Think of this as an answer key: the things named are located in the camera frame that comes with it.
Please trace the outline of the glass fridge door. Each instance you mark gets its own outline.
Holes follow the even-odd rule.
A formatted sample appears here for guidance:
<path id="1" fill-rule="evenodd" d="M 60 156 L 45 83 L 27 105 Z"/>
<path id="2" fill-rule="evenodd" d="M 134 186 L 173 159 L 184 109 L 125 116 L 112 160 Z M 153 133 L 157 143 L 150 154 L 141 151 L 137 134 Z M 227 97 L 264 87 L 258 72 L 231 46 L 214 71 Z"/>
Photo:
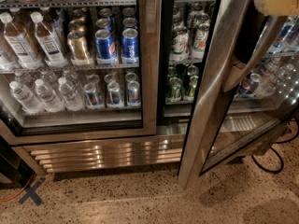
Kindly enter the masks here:
<path id="1" fill-rule="evenodd" d="M 25 26 L 37 45 L 43 63 L 36 70 L 23 68 L 4 38 L 4 24 L 1 22 L 1 135 L 10 145 L 19 147 L 131 138 L 154 133 L 161 0 L 1 0 L 0 12 L 9 13 L 15 21 Z M 35 24 L 31 19 L 33 12 L 40 12 L 56 31 L 65 53 L 64 61 L 48 60 L 35 37 Z M 121 35 L 127 28 L 138 31 L 137 63 L 125 63 L 122 58 Z M 117 60 L 113 64 L 99 61 L 95 33 L 101 29 L 109 30 L 113 35 L 117 51 Z M 67 44 L 70 32 L 85 34 L 93 65 L 73 65 Z M 81 86 L 84 100 L 81 110 L 66 108 L 59 92 L 60 77 Z M 41 102 L 36 94 L 37 79 L 43 79 L 53 87 L 64 103 L 62 111 L 52 113 L 44 108 L 40 113 L 28 114 L 11 95 L 9 83 L 18 81 L 26 85 Z M 120 84 L 123 107 L 107 105 L 107 85 L 112 81 Z M 127 103 L 127 84 L 130 81 L 137 81 L 140 85 L 140 106 L 129 106 Z M 84 86 L 88 83 L 94 83 L 102 94 L 102 108 L 87 107 Z"/>
<path id="2" fill-rule="evenodd" d="M 217 9 L 178 170 L 178 183 L 183 189 L 220 167 L 203 171 L 217 135 L 229 126 L 254 128 L 273 119 L 287 126 L 298 113 L 299 15 L 265 16 L 255 8 L 253 0 L 220 0 Z M 283 50 L 268 54 L 288 17 L 294 17 L 295 25 Z M 262 83 L 286 63 L 294 65 L 292 76 L 271 96 L 258 98 Z M 253 97 L 242 97 L 240 83 L 251 73 L 259 74 L 262 82 Z"/>

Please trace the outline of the stainless steel fridge base grille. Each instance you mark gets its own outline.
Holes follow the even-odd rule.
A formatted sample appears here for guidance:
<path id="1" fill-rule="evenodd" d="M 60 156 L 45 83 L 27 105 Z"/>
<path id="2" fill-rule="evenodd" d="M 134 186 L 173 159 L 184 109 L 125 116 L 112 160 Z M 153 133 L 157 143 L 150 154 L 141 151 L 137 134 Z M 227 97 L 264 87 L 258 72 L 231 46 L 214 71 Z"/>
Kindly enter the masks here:
<path id="1" fill-rule="evenodd" d="M 270 120 L 261 126 L 228 127 L 220 132 L 207 155 L 203 171 L 225 164 L 233 156 L 263 155 L 286 130 Z M 39 175 L 120 168 L 180 161 L 187 125 L 160 126 L 156 136 L 87 140 L 14 147 Z"/>

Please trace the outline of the silver blue can far right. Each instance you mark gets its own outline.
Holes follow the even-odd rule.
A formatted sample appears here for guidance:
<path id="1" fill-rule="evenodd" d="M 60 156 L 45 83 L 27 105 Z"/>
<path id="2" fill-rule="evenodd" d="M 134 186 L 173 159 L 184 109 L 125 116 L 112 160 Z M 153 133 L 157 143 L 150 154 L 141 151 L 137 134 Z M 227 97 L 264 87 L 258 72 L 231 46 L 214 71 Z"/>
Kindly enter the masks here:
<path id="1" fill-rule="evenodd" d="M 288 17 L 287 20 L 284 22 L 281 30 L 279 31 L 277 37 L 275 38 L 274 42 L 268 49 L 268 54 L 276 54 L 280 53 L 284 48 L 284 43 L 289 35 L 289 33 L 292 31 L 293 26 L 295 25 L 295 19 L 294 17 Z"/>

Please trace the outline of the water bottle right compartment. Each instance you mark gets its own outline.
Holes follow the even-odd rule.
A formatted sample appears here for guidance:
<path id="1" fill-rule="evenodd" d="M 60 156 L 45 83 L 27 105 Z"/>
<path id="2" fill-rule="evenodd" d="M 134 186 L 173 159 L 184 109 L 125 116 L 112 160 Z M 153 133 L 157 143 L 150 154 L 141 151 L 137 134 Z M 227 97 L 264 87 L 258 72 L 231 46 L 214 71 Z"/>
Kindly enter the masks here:
<path id="1" fill-rule="evenodd" d="M 294 72 L 294 65 L 291 63 L 286 63 L 267 78 L 260 89 L 258 90 L 256 96 L 258 98 L 269 97 L 275 93 L 277 88 L 283 84 L 283 82 L 289 79 Z"/>

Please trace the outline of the blue can lower right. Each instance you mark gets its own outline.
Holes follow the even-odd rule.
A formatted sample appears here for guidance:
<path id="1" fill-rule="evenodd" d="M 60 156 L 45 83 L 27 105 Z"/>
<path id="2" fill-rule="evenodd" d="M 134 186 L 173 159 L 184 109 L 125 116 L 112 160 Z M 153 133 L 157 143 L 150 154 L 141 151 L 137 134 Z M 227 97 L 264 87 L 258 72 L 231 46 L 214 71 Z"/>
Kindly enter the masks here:
<path id="1" fill-rule="evenodd" d="M 248 77 L 241 81 L 239 86 L 239 94 L 242 97 L 253 97 L 261 82 L 262 77 L 259 74 L 251 73 Z"/>

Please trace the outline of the green soda can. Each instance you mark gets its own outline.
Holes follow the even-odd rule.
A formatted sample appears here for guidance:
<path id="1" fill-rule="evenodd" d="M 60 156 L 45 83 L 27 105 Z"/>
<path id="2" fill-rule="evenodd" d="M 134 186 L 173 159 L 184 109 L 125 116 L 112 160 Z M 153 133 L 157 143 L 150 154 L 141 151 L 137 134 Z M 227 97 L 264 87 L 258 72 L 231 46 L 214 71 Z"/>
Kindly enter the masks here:
<path id="1" fill-rule="evenodd" d="M 187 89 L 184 93 L 184 99 L 186 101 L 192 101 L 196 92 L 196 87 L 198 83 L 198 76 L 192 76 L 190 77 Z"/>

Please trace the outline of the blue pepsi can right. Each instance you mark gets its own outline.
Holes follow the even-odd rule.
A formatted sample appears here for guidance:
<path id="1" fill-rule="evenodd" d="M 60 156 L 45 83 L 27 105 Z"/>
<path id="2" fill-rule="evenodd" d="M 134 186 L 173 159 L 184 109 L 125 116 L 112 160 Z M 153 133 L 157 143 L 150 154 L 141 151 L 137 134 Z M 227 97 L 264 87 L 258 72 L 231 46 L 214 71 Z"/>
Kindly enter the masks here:
<path id="1" fill-rule="evenodd" d="M 127 28 L 121 35 L 122 58 L 125 63 L 137 63 L 139 59 L 138 31 Z"/>

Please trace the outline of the red bull can right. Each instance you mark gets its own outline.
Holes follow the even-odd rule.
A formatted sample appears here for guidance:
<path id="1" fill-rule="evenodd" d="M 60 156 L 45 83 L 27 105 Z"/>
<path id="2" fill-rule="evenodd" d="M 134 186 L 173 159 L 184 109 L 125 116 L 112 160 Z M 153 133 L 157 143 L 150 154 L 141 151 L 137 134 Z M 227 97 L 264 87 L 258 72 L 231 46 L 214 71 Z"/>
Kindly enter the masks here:
<path id="1" fill-rule="evenodd" d="M 140 85 L 137 81 L 127 84 L 127 103 L 129 106 L 140 106 Z"/>

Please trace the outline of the blue pepsi can left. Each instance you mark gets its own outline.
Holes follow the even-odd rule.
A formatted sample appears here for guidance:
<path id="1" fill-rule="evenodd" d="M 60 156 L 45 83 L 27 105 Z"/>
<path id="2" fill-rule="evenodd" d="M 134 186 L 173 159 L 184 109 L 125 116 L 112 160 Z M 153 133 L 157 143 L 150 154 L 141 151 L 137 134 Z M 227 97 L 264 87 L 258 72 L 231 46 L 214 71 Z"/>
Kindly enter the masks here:
<path id="1" fill-rule="evenodd" d="M 116 45 L 113 35 L 109 30 L 101 29 L 95 33 L 95 45 L 100 63 L 113 64 L 116 62 Z"/>

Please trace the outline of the gold soda can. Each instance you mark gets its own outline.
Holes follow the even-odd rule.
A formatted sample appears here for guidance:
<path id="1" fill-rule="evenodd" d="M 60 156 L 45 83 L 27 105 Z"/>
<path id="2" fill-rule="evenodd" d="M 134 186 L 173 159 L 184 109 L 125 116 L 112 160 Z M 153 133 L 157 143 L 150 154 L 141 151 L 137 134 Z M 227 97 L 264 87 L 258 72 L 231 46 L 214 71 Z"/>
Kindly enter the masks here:
<path id="1" fill-rule="evenodd" d="M 70 32 L 67 44 L 71 52 L 71 62 L 76 66 L 93 65 L 93 57 L 89 51 L 85 34 Z"/>

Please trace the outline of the red bull can left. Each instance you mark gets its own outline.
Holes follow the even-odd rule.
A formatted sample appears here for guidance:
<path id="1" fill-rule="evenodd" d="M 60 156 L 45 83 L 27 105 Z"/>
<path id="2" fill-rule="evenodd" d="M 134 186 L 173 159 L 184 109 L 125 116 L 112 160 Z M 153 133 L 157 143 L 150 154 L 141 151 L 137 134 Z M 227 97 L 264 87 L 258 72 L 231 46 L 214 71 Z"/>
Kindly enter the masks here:
<path id="1" fill-rule="evenodd" d="M 88 83 L 84 86 L 84 92 L 87 98 L 87 107 L 90 109 L 99 109 L 104 106 L 102 94 L 98 91 L 94 83 Z"/>

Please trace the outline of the water bottle right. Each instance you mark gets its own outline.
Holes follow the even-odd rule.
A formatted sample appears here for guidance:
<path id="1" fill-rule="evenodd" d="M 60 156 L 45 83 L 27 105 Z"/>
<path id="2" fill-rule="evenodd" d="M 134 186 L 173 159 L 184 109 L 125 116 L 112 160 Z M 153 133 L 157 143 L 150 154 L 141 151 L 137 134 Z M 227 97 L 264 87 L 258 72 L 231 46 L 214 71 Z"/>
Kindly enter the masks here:
<path id="1" fill-rule="evenodd" d="M 60 77 L 58 82 L 59 92 L 63 96 L 66 108 L 71 111 L 81 110 L 84 107 L 81 86 L 65 77 Z"/>

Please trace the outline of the tea bottle white cap right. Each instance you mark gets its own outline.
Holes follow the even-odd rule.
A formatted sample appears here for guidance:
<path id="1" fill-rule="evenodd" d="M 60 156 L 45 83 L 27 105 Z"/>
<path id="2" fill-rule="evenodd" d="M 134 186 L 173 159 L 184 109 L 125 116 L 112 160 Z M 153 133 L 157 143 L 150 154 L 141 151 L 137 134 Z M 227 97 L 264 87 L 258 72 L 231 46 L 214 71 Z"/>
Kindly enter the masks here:
<path id="1" fill-rule="evenodd" d="M 31 19 L 35 24 L 35 37 L 50 62 L 62 62 L 65 53 L 60 39 L 52 25 L 44 20 L 40 12 L 33 12 Z"/>

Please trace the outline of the tea bottle white cap left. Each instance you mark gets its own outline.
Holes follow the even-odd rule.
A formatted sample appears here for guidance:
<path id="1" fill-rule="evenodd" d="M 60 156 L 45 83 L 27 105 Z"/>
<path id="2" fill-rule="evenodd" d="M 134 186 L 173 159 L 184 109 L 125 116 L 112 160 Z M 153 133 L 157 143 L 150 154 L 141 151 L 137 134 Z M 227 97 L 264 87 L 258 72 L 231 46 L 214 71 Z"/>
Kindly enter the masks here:
<path id="1" fill-rule="evenodd" d="M 41 67 L 41 55 L 25 26 L 15 21 L 7 12 L 0 15 L 0 20 L 4 24 L 4 38 L 17 55 L 20 65 L 30 70 Z"/>

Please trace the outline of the water bottle left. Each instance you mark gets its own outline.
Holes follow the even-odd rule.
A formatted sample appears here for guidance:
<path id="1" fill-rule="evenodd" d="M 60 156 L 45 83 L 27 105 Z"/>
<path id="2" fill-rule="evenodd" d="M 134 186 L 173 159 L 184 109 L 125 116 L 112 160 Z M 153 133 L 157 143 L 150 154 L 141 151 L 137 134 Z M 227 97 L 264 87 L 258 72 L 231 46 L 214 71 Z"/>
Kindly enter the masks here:
<path id="1" fill-rule="evenodd" d="M 36 114 L 44 110 L 41 102 L 26 85 L 18 81 L 12 81 L 9 83 L 9 87 L 11 95 L 22 105 L 26 113 Z"/>

